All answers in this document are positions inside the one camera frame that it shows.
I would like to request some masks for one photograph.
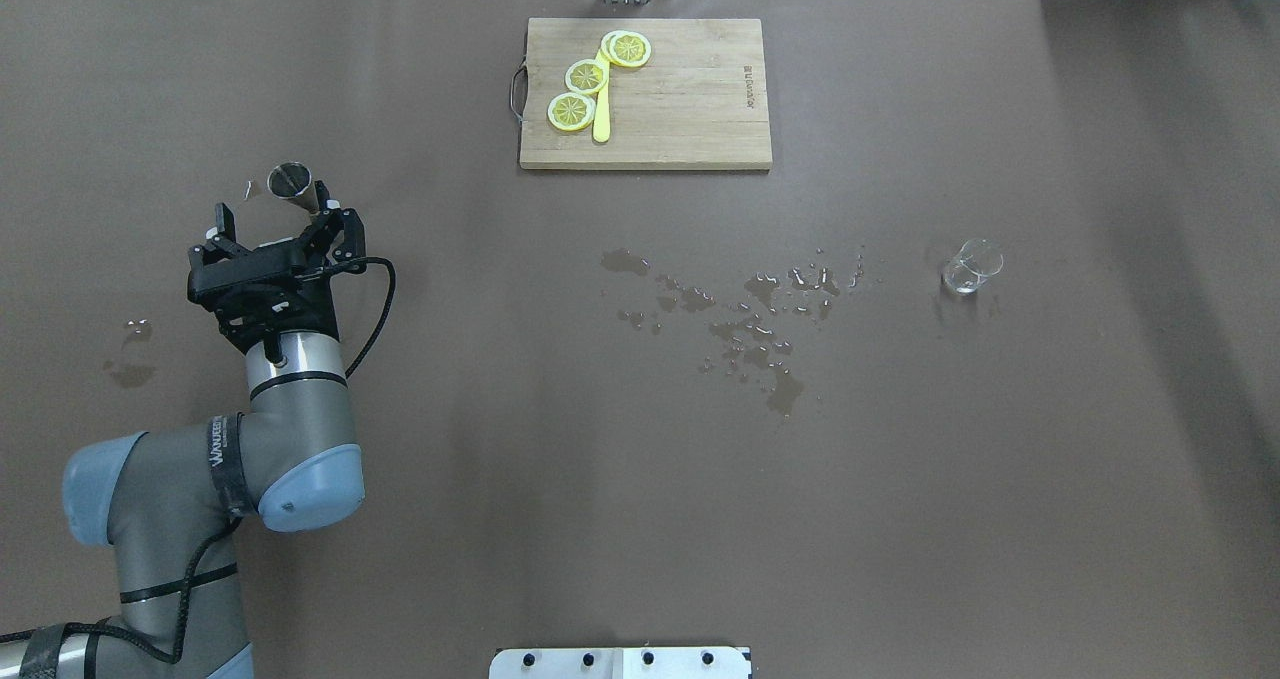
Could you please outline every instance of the brown table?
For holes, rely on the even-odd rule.
[[[763,19],[772,173],[517,168],[526,19],[627,13]],[[115,611],[110,552],[60,510],[76,448],[247,406],[183,252],[297,159],[401,291],[352,379],[365,506],[237,538],[260,676],[644,642],[749,644],[762,679],[1280,674],[1280,3],[0,0],[0,629]],[[255,242],[303,219],[237,209]],[[1007,265],[957,301],[938,266],[973,236]],[[604,269],[621,247],[650,274]],[[824,320],[776,295],[785,419],[708,325],[810,263],[846,290]],[[717,305],[663,311],[659,274]],[[381,278],[339,284],[353,351]]]

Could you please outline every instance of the white surface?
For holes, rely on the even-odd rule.
[[[653,655],[653,664],[644,664],[644,653]],[[703,662],[703,653],[714,657]],[[742,656],[750,652],[735,647],[613,647],[576,650],[504,650],[489,664],[489,679],[749,679],[751,662]],[[590,653],[591,666],[582,664]],[[534,665],[525,666],[525,655],[534,656]]]

